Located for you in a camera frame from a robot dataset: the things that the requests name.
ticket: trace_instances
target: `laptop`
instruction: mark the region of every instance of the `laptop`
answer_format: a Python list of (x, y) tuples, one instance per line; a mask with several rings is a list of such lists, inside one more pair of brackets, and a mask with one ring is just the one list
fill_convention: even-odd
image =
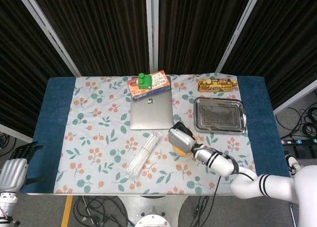
[(130, 129), (170, 129), (173, 125), (171, 88), (137, 101), (131, 99)]

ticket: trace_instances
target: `metal tray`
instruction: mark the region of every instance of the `metal tray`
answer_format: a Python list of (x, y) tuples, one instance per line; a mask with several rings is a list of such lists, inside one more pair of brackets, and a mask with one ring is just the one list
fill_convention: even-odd
[(194, 126), (197, 131), (243, 134), (247, 129), (241, 101), (198, 97), (194, 101)]

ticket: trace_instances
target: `green block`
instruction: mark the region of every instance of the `green block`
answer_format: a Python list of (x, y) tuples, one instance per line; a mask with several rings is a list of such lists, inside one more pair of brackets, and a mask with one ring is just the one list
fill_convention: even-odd
[(152, 89), (152, 77), (151, 75), (145, 75), (144, 73), (139, 74), (138, 81), (139, 89), (141, 90), (150, 90)]

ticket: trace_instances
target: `dark curtain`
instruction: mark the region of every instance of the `dark curtain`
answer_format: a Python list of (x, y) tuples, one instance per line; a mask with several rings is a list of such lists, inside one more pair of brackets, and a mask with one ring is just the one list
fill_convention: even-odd
[(317, 0), (258, 0), (221, 72), (264, 76), (273, 108), (317, 79)]
[(83, 76), (149, 72), (146, 0), (36, 0)]
[(48, 79), (72, 73), (21, 0), (0, 3), (0, 123), (33, 137)]
[(248, 0), (159, 0), (158, 67), (214, 72)]

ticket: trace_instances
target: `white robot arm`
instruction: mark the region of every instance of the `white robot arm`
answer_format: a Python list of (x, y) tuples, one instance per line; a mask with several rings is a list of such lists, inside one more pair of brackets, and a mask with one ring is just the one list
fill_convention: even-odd
[(29, 162), (34, 153), (43, 147), (37, 146), (37, 143), (33, 142), (16, 148), (10, 159), (4, 163), (0, 173), (0, 227), (8, 227), (10, 223), (17, 227), (20, 224), (12, 217), (14, 206), (17, 203), (15, 193), (24, 184), (30, 184), (45, 177), (25, 179)]
[(190, 130), (179, 122), (169, 130), (169, 142), (184, 153), (192, 152), (202, 164), (220, 176), (236, 174), (230, 189), (241, 199), (267, 196), (299, 204), (299, 226), (317, 227), (317, 166), (299, 170), (295, 178), (262, 174), (239, 167), (236, 161), (210, 147), (197, 144)]

